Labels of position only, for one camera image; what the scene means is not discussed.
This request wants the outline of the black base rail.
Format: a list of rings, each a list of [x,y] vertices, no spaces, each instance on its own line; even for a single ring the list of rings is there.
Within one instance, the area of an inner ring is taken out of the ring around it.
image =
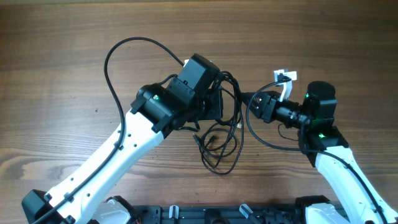
[[[224,207],[179,207],[172,205],[126,206],[109,215],[101,215],[98,223],[305,223],[305,212],[299,205]]]

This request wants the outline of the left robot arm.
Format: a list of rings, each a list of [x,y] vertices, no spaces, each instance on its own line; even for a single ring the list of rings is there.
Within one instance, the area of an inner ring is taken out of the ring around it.
[[[194,54],[167,87],[143,86],[122,114],[117,129],[69,177],[49,191],[22,199],[29,223],[139,223],[134,208],[109,191],[146,153],[187,122],[210,119],[211,84],[221,75],[210,60]]]

